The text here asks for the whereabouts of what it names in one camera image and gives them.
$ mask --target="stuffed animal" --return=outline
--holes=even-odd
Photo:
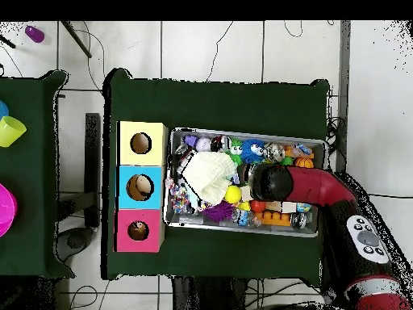
[[[242,153],[242,142],[238,139],[232,139],[232,146],[229,151],[227,151],[227,155],[231,157],[232,161],[238,167],[242,164],[241,161],[241,153]]]
[[[249,139],[242,143],[241,160],[245,163],[260,163],[264,160],[264,141]]]

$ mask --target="blue toy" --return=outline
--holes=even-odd
[[[0,119],[3,116],[8,116],[9,115],[9,108],[7,108],[6,104],[0,100]]]
[[[241,159],[243,162],[252,164],[264,160],[264,141],[249,139],[242,143]]]

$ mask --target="orange block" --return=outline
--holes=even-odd
[[[254,216],[261,221],[262,224],[268,224],[271,226],[291,226],[290,214],[281,214],[279,212],[262,212],[255,213]]]

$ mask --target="circular hole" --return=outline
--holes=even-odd
[[[135,201],[146,201],[153,193],[152,179],[146,174],[136,174],[126,185],[127,194]]]
[[[135,241],[142,241],[148,237],[149,228],[143,221],[135,221],[127,227],[127,235]]]
[[[131,138],[131,149],[137,154],[146,154],[151,150],[151,138],[146,133],[136,133]]]

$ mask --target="green table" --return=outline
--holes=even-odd
[[[321,241],[167,227],[159,253],[113,252],[116,121],[162,122],[167,128],[295,136],[325,140],[328,82],[231,84],[133,80],[114,69],[104,82],[102,277],[175,274],[303,278],[319,284]]]
[[[57,222],[56,92],[67,75],[41,79],[0,78],[0,99],[27,132],[7,149],[0,148],[0,183],[15,195],[19,209],[13,226],[0,238],[1,275],[73,276],[53,253]]]

